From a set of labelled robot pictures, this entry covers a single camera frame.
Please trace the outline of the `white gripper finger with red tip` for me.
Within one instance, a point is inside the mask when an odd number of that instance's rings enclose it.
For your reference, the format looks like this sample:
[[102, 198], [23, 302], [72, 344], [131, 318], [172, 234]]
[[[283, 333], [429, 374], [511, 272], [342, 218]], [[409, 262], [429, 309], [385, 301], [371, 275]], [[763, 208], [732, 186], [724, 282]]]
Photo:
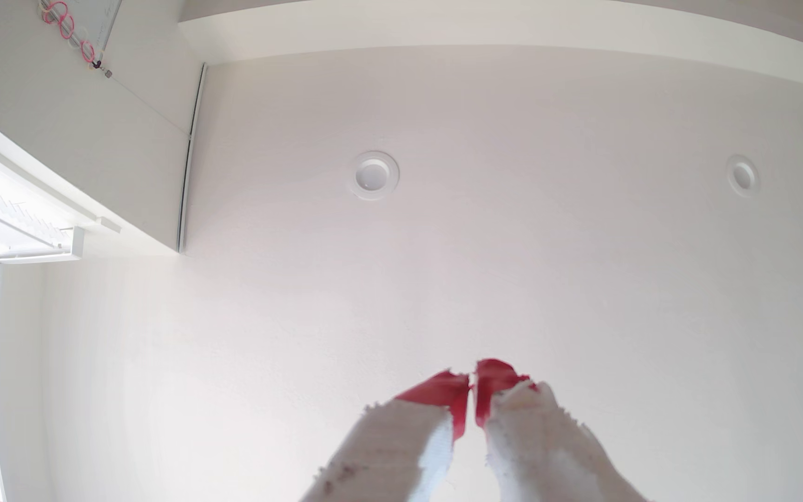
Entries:
[[646, 501], [547, 383], [498, 359], [479, 361], [474, 376], [475, 422], [502, 501]]
[[441, 371], [366, 407], [302, 501], [429, 501], [465, 432], [469, 376]]

